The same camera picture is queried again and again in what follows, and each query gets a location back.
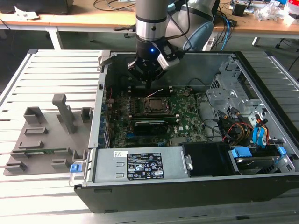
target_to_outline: wooden desk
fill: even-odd
[[[253,13],[244,13],[243,17],[232,15],[232,11],[229,9],[229,5],[224,5],[223,3],[228,3],[230,0],[222,0],[220,4],[221,10],[227,16],[227,18],[235,20],[238,22],[234,29],[234,33],[261,33],[261,34],[295,34],[299,35],[299,26],[290,25],[289,27],[284,24],[284,20],[277,19],[259,21],[254,17]],[[216,24],[215,31],[222,31],[223,24]]]
[[[114,28],[134,25],[136,23],[135,7],[133,12],[128,11],[100,11],[93,7],[95,0],[74,0],[68,15],[54,15],[51,26],[74,26],[92,28]],[[124,7],[132,3],[112,3],[114,7]],[[98,8],[109,10],[105,2],[96,5]]]
[[[224,5],[229,0],[221,1],[221,9],[228,18],[238,21],[232,35],[246,37],[271,37],[271,38],[299,38],[299,26],[286,26],[283,20],[258,21],[253,14],[245,14],[243,17],[232,16],[229,5]],[[21,21],[13,14],[0,14],[0,18],[11,28],[18,30],[46,30],[49,32],[55,49],[63,49],[59,31],[76,32],[114,32],[118,26],[130,26],[135,24],[135,12],[125,11],[100,11],[93,7],[94,0],[74,0],[69,15],[46,15],[42,14],[40,20]],[[113,3],[115,7],[123,7],[130,3]],[[110,9],[105,2],[97,4],[97,7]],[[222,32],[224,26],[219,22],[214,27],[212,37]],[[7,29],[0,22],[0,29]]]

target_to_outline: power supply label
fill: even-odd
[[[127,165],[130,181],[164,178],[161,153],[128,154]]]

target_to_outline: motherboard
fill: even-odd
[[[110,147],[165,147],[207,141],[191,88],[120,91],[107,100]]]

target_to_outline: gray floor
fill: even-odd
[[[0,92],[3,91],[10,78],[17,70],[22,59],[29,49],[53,49],[51,40],[46,38],[46,32],[43,31],[14,31],[7,32],[6,40],[0,39]],[[116,33],[98,33],[96,41],[88,41],[87,33],[60,32],[64,49],[111,49],[117,51],[134,51],[135,39],[124,38],[123,34]],[[276,49],[275,45],[279,39],[262,38],[259,46],[251,45],[252,38],[232,37],[225,50],[239,51],[268,51],[271,52],[286,68],[299,55],[296,50],[299,49],[299,41],[281,43],[281,48]],[[293,66],[291,73],[299,78],[299,61]]]

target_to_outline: blue plastic clip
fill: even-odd
[[[253,134],[252,134],[253,143],[257,142],[257,132],[258,132],[258,126],[256,125],[254,130],[253,130]]]
[[[286,154],[286,150],[284,147],[280,146],[278,147],[278,151],[280,153],[281,156],[285,155]]]
[[[252,157],[252,154],[248,147],[236,147],[232,150],[234,158],[238,157]]]
[[[265,134],[265,129],[261,128],[260,130],[260,134],[258,136],[258,139],[257,139],[257,144],[259,146],[261,146],[262,148],[266,148],[266,146],[263,144],[263,136]]]
[[[72,164],[70,168],[71,173],[80,173],[82,172],[82,165],[81,164]]]

